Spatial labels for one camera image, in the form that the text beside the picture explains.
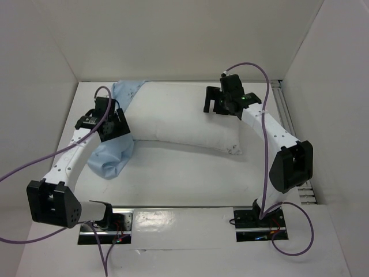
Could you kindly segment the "light blue pillowcase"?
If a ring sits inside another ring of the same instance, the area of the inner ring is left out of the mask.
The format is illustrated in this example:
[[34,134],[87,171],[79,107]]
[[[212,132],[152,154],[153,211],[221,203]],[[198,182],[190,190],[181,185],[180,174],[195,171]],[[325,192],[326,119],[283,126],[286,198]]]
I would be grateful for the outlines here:
[[[116,106],[126,111],[145,80],[120,80],[111,87],[112,98]],[[93,151],[87,161],[88,167],[104,179],[113,179],[119,175],[132,157],[134,140],[131,133],[102,142]]]

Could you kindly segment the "white pillow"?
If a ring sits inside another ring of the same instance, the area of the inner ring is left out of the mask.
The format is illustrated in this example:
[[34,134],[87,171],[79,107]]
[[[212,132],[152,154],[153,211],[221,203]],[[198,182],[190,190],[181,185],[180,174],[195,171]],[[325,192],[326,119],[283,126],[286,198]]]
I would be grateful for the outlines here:
[[205,94],[199,85],[145,83],[125,111],[133,138],[242,154],[238,119],[205,113]]

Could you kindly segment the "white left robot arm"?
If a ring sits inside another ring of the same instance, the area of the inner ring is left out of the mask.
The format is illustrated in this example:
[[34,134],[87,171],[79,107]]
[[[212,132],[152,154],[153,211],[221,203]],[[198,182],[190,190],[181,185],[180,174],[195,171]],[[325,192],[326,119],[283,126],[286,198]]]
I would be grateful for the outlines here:
[[91,221],[108,230],[114,223],[112,205],[80,202],[74,195],[76,183],[86,165],[102,178],[115,178],[132,152],[133,139],[119,103],[97,97],[95,108],[77,121],[69,149],[40,181],[27,186],[33,221],[67,228]]

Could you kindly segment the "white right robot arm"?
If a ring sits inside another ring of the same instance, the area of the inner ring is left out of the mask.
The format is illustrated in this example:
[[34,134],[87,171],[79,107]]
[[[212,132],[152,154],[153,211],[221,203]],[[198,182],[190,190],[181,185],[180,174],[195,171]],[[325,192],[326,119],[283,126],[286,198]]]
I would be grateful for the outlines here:
[[312,178],[312,144],[284,129],[266,111],[266,100],[245,93],[237,74],[223,73],[219,87],[207,87],[203,111],[236,116],[264,141],[263,192],[253,203],[251,218],[257,226],[265,226],[289,191]]

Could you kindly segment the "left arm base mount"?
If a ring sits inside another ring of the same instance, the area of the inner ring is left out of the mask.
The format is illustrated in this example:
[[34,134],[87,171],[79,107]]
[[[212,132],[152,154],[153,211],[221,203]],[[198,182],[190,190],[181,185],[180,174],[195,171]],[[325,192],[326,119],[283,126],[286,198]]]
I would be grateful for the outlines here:
[[90,226],[82,224],[78,234],[78,245],[128,245],[131,244],[132,226],[133,226],[133,210],[125,208],[113,208],[112,218],[107,227],[99,227],[93,224],[98,239]]

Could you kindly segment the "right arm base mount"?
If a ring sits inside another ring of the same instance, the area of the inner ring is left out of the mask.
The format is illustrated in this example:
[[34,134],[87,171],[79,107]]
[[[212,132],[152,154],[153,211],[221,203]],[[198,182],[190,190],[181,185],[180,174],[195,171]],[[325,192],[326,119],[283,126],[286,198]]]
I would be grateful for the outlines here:
[[259,220],[251,207],[237,207],[229,223],[235,227],[237,242],[271,241],[272,236],[275,240],[289,239],[281,208]]

